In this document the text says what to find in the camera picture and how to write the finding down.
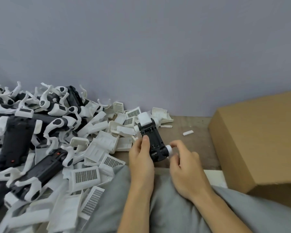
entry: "cardboard box flap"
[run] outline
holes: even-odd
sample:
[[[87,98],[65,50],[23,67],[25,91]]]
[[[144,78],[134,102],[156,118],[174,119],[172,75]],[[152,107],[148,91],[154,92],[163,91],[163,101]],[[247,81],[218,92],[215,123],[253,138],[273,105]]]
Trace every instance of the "cardboard box flap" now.
[[[291,183],[291,92],[217,112],[257,185]]]

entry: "cardboard box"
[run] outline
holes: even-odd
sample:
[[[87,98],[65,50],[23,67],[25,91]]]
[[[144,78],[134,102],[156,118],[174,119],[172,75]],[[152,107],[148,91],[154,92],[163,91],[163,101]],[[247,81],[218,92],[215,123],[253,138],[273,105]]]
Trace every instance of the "cardboard box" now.
[[[209,131],[230,189],[291,207],[291,92],[221,107]]]

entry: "right hand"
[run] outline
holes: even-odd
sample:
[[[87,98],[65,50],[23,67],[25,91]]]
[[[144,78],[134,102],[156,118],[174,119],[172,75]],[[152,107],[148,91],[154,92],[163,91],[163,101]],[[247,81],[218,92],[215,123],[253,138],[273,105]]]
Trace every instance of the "right hand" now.
[[[190,152],[181,140],[172,141],[171,147],[177,147],[179,154],[170,159],[170,174],[178,193],[194,204],[216,195],[202,168],[199,155]]]

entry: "wooden board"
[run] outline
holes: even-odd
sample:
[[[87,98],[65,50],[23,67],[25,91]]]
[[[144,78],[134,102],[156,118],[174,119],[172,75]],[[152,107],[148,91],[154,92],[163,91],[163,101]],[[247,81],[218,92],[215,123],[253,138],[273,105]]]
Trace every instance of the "wooden board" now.
[[[190,151],[199,154],[203,169],[221,170],[219,160],[213,147],[211,136],[208,131],[208,124],[211,117],[185,117],[172,116],[173,123],[163,125],[172,125],[172,128],[159,128],[159,134],[165,145],[173,140],[182,140]],[[193,130],[194,133],[183,136],[182,133]],[[128,152],[116,152],[114,156],[128,164]],[[163,160],[155,163],[156,167],[169,168],[169,160]]]

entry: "wall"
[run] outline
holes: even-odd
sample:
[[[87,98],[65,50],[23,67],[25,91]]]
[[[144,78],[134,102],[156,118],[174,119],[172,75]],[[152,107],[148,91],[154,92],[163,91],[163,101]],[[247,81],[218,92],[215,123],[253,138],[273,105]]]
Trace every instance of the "wall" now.
[[[0,0],[0,69],[172,115],[291,90],[291,0]]]

